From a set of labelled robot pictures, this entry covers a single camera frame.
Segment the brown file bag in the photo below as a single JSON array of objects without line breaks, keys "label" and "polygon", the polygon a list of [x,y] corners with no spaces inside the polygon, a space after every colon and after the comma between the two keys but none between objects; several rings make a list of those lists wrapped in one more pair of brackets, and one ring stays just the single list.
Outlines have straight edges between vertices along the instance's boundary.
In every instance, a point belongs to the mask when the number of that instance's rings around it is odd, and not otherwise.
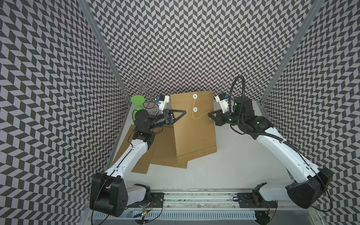
[{"label": "brown file bag", "polygon": [[170,96],[173,110],[185,110],[174,126],[179,163],[217,152],[215,122],[208,116],[214,111],[213,92],[189,92]]},{"label": "brown file bag", "polygon": [[131,125],[119,147],[113,165],[107,170],[112,177],[127,178],[131,172],[146,174],[154,147],[141,139],[133,139],[135,126]]},{"label": "brown file bag", "polygon": [[173,126],[162,127],[162,131],[156,134],[154,151],[151,157],[151,164],[186,169],[188,163],[179,163]]}]

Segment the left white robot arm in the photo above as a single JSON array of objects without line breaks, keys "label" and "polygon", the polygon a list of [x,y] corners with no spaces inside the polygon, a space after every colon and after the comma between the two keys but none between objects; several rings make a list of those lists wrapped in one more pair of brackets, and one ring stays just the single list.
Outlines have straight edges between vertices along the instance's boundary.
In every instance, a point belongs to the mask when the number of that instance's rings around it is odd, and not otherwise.
[{"label": "left white robot arm", "polygon": [[129,147],[109,169],[95,174],[92,179],[91,210],[119,217],[134,203],[150,202],[150,187],[141,184],[127,187],[127,177],[154,143],[156,134],[153,130],[165,125],[173,125],[186,114],[186,111],[180,110],[179,116],[175,116],[174,113],[176,110],[172,109],[165,109],[158,115],[150,115],[144,109],[136,112],[134,135]]}]

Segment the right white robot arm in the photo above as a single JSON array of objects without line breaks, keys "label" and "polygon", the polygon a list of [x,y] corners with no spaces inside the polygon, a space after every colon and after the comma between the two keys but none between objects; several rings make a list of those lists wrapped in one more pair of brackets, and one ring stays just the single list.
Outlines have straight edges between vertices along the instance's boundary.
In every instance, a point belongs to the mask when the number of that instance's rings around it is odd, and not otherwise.
[{"label": "right white robot arm", "polygon": [[236,97],[230,102],[228,94],[215,97],[221,109],[210,112],[208,116],[217,126],[229,124],[237,126],[241,134],[250,135],[265,146],[287,169],[292,181],[271,185],[266,182],[253,189],[256,203],[261,201],[292,201],[297,206],[308,209],[325,193],[332,181],[333,172],[305,158],[292,146],[263,116],[256,116],[252,101],[248,97]]}]

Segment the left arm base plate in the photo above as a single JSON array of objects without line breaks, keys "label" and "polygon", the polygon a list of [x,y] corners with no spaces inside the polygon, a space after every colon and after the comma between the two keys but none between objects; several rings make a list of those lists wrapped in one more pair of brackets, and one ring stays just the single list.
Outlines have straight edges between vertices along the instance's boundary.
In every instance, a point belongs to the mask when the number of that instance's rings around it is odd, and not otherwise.
[{"label": "left arm base plate", "polygon": [[127,208],[162,208],[162,204],[165,198],[164,192],[151,192],[146,194],[145,198],[142,201],[135,202],[133,204],[128,204]]}]

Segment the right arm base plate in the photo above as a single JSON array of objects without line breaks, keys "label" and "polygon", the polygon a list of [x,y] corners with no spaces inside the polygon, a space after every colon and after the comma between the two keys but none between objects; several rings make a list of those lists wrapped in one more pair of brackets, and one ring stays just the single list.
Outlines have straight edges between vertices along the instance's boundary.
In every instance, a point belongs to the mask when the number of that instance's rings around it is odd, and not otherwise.
[{"label": "right arm base plate", "polygon": [[236,198],[240,208],[271,209],[278,206],[276,201],[265,201],[257,193],[237,193]]}]

